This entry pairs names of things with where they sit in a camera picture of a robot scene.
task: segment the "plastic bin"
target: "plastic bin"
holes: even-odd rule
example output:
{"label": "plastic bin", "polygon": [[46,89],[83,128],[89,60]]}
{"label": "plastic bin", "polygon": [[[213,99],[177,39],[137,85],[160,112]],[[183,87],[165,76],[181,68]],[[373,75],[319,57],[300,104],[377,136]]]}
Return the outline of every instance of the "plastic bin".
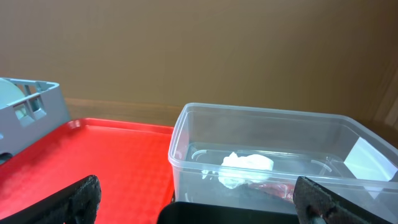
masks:
{"label": "plastic bin", "polygon": [[70,120],[58,83],[4,79],[25,97],[0,105],[0,164]]}
{"label": "plastic bin", "polygon": [[[274,167],[221,166],[232,152],[266,156]],[[289,195],[305,175],[398,222],[398,150],[345,116],[190,103],[175,125],[169,161],[176,201],[295,213]],[[219,177],[246,183],[229,189]]]}

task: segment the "red tray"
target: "red tray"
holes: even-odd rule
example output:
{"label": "red tray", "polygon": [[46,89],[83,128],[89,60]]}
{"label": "red tray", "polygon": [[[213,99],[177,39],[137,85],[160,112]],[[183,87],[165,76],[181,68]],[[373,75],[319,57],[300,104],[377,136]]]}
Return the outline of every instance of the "red tray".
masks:
{"label": "red tray", "polygon": [[156,223],[174,191],[172,131],[90,118],[60,126],[0,166],[0,219],[94,174],[102,190],[96,223]]}

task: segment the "transparent storage box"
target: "transparent storage box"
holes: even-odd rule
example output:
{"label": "transparent storage box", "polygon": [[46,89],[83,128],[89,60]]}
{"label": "transparent storage box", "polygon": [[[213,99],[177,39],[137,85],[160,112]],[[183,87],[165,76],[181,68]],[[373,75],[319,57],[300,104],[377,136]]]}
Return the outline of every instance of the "transparent storage box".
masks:
{"label": "transparent storage box", "polygon": [[[232,153],[274,165],[222,166]],[[398,222],[398,150],[345,116],[190,103],[175,125],[169,161],[176,201],[295,213],[292,192],[303,175]],[[244,183],[231,189],[220,179]]]}

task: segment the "black object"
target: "black object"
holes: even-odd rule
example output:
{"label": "black object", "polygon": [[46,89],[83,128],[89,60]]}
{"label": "black object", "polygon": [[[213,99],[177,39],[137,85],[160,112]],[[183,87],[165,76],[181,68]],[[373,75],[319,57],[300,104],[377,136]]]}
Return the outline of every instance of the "black object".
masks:
{"label": "black object", "polygon": [[157,224],[298,224],[296,215],[222,207],[188,202],[175,202],[163,208]]}
{"label": "black object", "polygon": [[0,220],[0,224],[93,224],[101,200],[100,182],[95,175]]}
{"label": "black object", "polygon": [[306,177],[298,177],[293,201],[301,224],[390,224]]}

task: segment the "brown background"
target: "brown background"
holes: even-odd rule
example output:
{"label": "brown background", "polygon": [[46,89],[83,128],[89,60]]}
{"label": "brown background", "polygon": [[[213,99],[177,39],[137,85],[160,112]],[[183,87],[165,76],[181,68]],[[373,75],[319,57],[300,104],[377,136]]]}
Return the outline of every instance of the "brown background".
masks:
{"label": "brown background", "polygon": [[0,76],[59,82],[82,116],[172,124],[197,101],[370,120],[397,47],[395,0],[0,1]]}

